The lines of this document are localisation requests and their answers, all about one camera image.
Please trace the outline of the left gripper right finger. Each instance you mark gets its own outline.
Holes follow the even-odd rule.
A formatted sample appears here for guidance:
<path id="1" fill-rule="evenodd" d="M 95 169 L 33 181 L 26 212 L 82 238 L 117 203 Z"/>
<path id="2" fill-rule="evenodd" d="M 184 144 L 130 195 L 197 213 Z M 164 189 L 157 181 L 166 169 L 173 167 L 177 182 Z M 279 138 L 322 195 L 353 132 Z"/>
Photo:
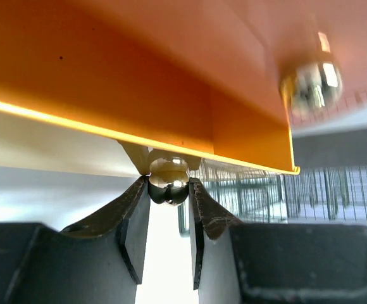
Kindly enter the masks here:
<path id="1" fill-rule="evenodd" d="M 367 303 L 367 226 L 245 223 L 189 182 L 200 303 Z"/>

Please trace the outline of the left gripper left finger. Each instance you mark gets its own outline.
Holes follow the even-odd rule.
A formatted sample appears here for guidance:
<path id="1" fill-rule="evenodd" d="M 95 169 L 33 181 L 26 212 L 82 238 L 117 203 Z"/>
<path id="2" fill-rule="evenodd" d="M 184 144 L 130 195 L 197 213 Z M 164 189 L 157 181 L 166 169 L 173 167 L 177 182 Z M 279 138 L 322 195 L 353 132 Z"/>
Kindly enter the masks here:
<path id="1" fill-rule="evenodd" d="M 55 231 L 0 223 L 0 303 L 134 303 L 150 197 L 139 177 L 93 214 Z"/>

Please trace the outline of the round drawer storage box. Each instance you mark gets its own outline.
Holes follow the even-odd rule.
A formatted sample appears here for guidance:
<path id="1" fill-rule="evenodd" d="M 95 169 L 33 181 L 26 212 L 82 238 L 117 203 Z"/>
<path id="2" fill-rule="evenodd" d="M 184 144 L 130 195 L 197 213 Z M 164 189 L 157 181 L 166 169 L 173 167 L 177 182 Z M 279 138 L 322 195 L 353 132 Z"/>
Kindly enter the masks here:
<path id="1" fill-rule="evenodd" d="M 0 1 L 0 166 L 135 175 L 118 141 L 297 175 L 301 102 L 367 103 L 367 1 Z"/>

